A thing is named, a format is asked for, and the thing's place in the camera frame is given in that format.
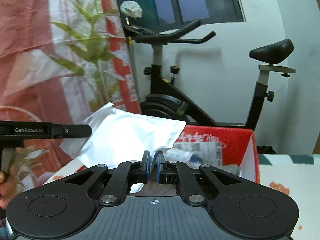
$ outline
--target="black mount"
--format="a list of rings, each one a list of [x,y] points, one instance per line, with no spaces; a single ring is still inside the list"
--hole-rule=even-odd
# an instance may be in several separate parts
[[[156,165],[158,182],[175,185],[177,196],[129,196],[132,184],[148,182],[145,151],[142,161],[99,164],[19,194],[8,222],[18,240],[180,239],[194,232],[200,239],[290,239],[299,211],[289,196],[210,165],[166,162],[162,152]]]
[[[286,77],[286,78],[290,78],[291,77],[288,73],[282,73],[281,76]]]
[[[63,125],[50,122],[0,121],[0,167],[6,177],[15,158],[15,148],[24,147],[23,140],[89,137],[89,125]],[[0,209],[0,219],[5,218]]]

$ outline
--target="metal screw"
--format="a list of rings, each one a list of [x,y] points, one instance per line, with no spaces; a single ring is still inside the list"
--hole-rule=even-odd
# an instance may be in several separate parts
[[[200,203],[200,202],[204,201],[204,197],[201,195],[192,195],[189,197],[189,200],[192,203]]]
[[[101,201],[104,203],[112,203],[116,200],[117,200],[116,196],[113,196],[113,195],[104,195],[101,197]]]

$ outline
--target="white wall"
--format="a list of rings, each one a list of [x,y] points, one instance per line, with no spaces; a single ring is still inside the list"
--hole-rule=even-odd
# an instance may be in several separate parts
[[[284,39],[277,0],[241,0],[246,22],[203,25],[186,38],[199,39],[214,30],[217,36],[202,45],[169,44],[164,46],[163,76],[170,78],[169,67],[180,66],[177,87],[217,122],[245,122],[260,62],[249,52]],[[143,68],[152,61],[148,44],[135,44],[135,61],[140,98],[150,90]],[[277,149],[283,124],[288,81],[279,73],[271,74],[269,89],[275,100],[265,102],[256,129],[258,145]]]
[[[320,11],[316,0],[278,0],[285,36],[295,50],[288,58],[288,104],[279,152],[311,154],[320,130]]]

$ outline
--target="bike frame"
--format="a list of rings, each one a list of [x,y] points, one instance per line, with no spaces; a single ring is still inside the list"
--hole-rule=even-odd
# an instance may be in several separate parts
[[[191,116],[199,125],[218,126],[231,128],[249,128],[255,130],[264,100],[267,96],[268,79],[270,72],[295,73],[295,69],[283,66],[259,65],[259,77],[256,82],[252,103],[246,123],[218,123],[205,113],[196,103],[182,93],[178,88],[162,76],[162,51],[163,45],[152,44],[154,50],[153,64],[151,65],[151,94],[163,94],[175,97],[188,103],[185,115]]]

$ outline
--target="window frame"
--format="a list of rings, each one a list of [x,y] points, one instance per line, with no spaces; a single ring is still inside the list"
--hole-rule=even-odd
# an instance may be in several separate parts
[[[117,0],[119,5],[123,1],[125,1],[125,0]],[[232,0],[232,2],[233,2],[233,6],[234,6],[234,9],[236,12],[236,17],[210,17],[210,18],[206,18],[206,19],[199,19],[201,21],[201,24],[204,25],[204,24],[214,24],[214,23],[244,22],[244,16],[242,14],[240,0]],[[156,33],[160,33],[160,32],[170,31],[170,30],[174,30],[174,29],[179,29],[182,26],[185,26],[186,24],[191,22],[191,21],[188,21],[188,22],[183,21],[182,13],[180,10],[180,5],[179,5],[178,0],[171,0],[171,5],[172,5],[174,18],[176,21],[175,23],[166,24],[163,26],[159,25],[156,28],[152,28],[152,27],[151,28],[147,27],[147,28],[153,30]],[[121,21],[122,21],[122,23],[125,23],[125,16],[123,14],[121,14]]]

